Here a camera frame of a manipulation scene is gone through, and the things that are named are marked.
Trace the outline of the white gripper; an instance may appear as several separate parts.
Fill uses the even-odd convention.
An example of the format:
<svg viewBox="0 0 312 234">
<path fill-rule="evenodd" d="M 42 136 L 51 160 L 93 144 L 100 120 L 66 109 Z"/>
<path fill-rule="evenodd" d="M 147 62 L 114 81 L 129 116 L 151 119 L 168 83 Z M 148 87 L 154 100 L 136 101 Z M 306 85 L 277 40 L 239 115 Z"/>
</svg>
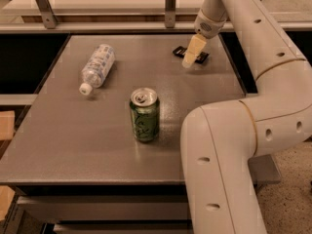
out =
<svg viewBox="0 0 312 234">
<path fill-rule="evenodd" d="M 200 10 L 194 22 L 195 32 L 186 49 L 182 66 L 190 68 L 207 44 L 207 39 L 212 39 L 220 32 L 227 20 L 225 11 L 209 13 L 206 15 Z"/>
</svg>

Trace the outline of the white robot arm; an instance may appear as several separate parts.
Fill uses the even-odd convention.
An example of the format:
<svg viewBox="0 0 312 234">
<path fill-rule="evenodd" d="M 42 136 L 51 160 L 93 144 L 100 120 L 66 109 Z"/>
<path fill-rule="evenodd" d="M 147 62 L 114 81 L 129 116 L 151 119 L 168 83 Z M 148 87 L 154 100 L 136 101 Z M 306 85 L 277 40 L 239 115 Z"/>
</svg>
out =
<svg viewBox="0 0 312 234">
<path fill-rule="evenodd" d="M 256 84 L 184 119 L 180 151 L 194 234 L 267 234 L 248 162 L 312 134 L 312 68 L 260 0 L 204 0 L 183 66 L 231 21 Z"/>
</svg>

